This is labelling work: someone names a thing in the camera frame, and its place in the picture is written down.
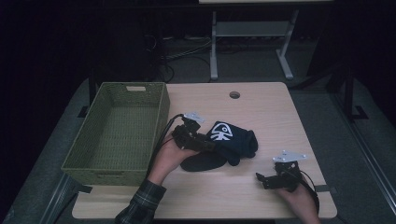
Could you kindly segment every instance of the gray carpet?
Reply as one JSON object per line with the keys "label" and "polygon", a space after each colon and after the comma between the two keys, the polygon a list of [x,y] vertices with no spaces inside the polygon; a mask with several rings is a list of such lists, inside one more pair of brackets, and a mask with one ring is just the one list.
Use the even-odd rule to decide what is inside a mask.
{"label": "gray carpet", "polygon": [[[218,82],[282,81],[288,86],[304,80],[312,45],[291,46],[288,58],[296,78],[286,80],[273,51],[274,45],[249,48],[233,54],[219,55]],[[208,53],[194,54],[193,57],[208,60]],[[185,58],[170,62],[175,71],[172,83],[207,82],[209,66],[196,58]],[[297,108],[311,146],[318,158],[321,171],[332,188],[332,196],[338,214],[347,223],[396,223],[396,216],[390,210],[380,188],[362,156],[360,146],[349,129],[334,95],[324,90],[326,78],[304,91],[291,91],[292,100]],[[81,84],[69,106],[64,111],[51,138],[26,180],[19,196],[11,209],[6,224],[40,223],[48,213],[48,204],[59,181],[63,178],[60,167],[65,155],[77,135],[83,119],[78,118],[80,109],[88,104],[88,82]],[[396,131],[376,107],[368,91],[356,82],[355,105],[363,107],[369,116],[367,120],[357,120],[367,145],[374,150],[385,173],[393,186],[396,186],[394,161],[396,159]],[[73,196],[77,184],[71,181],[65,194],[58,198],[58,206],[53,210],[52,220],[61,212],[66,201]],[[112,220],[77,220],[72,218],[74,201],[65,208],[57,223],[112,223]],[[323,223],[343,223],[335,217],[322,220]],[[278,224],[300,223],[296,219],[277,220]]]}

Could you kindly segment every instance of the floor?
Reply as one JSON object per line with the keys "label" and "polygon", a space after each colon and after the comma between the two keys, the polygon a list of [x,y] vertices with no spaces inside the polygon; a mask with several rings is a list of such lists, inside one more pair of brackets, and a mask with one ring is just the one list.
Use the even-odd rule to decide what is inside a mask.
{"label": "floor", "polygon": [[[205,39],[193,41],[170,39],[166,42],[170,49],[168,59],[180,52],[184,52],[184,57],[168,61],[167,66],[162,66],[159,81],[210,81],[207,49],[203,48],[193,54],[185,53],[191,47],[205,44]],[[286,80],[275,53],[282,39],[247,39],[238,43],[223,41],[219,51],[217,82],[279,81],[289,87],[294,86],[306,79],[305,74],[315,48],[315,42],[312,41],[295,41],[290,45],[287,58],[295,78]],[[372,153],[389,185],[396,186],[393,165],[396,159],[396,129],[358,81],[355,81],[353,103],[363,108],[368,119],[350,122],[340,107],[343,92],[328,93],[325,90],[328,80],[325,77],[303,90],[290,91],[338,209],[337,217],[324,219],[322,223],[396,223],[396,212],[389,205],[391,199],[384,196],[386,190],[380,183],[381,179],[375,175],[375,166],[365,156],[368,152]],[[64,111],[13,204],[5,224],[113,222],[74,219],[71,214],[75,200],[73,195],[78,184],[60,170],[83,121],[83,118],[78,118],[78,114],[89,103],[88,92],[86,80],[81,83]],[[238,223],[253,222],[262,223],[259,220]],[[296,219],[285,219],[277,220],[276,223],[300,222]]]}

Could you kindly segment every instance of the person's left hand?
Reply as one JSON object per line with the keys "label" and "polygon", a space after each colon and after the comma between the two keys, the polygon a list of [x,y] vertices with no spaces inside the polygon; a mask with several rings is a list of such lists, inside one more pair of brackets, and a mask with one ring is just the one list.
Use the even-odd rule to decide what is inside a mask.
{"label": "person's left hand", "polygon": [[174,171],[186,158],[198,154],[190,149],[180,149],[171,134],[163,140],[164,144],[155,157],[148,180],[161,185],[165,178]]}

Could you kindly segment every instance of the hand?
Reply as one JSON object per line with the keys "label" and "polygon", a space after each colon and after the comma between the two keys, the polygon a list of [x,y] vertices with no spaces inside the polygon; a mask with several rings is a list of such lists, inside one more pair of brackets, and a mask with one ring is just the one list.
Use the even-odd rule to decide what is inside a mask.
{"label": "hand", "polygon": [[198,154],[190,149],[180,149],[172,135],[163,140],[164,144],[155,157],[148,180],[156,185],[162,185],[165,178],[174,171],[186,158]]}
{"label": "hand", "polygon": [[299,184],[294,192],[276,189],[276,193],[288,203],[289,208],[304,224],[320,223],[315,202],[303,185]]}

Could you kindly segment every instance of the basket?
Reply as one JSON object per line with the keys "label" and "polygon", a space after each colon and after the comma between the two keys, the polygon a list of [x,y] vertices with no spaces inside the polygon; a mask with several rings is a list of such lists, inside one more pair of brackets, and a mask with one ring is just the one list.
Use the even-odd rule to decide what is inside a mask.
{"label": "basket", "polygon": [[139,186],[169,106],[165,83],[104,82],[62,170],[83,185]]}

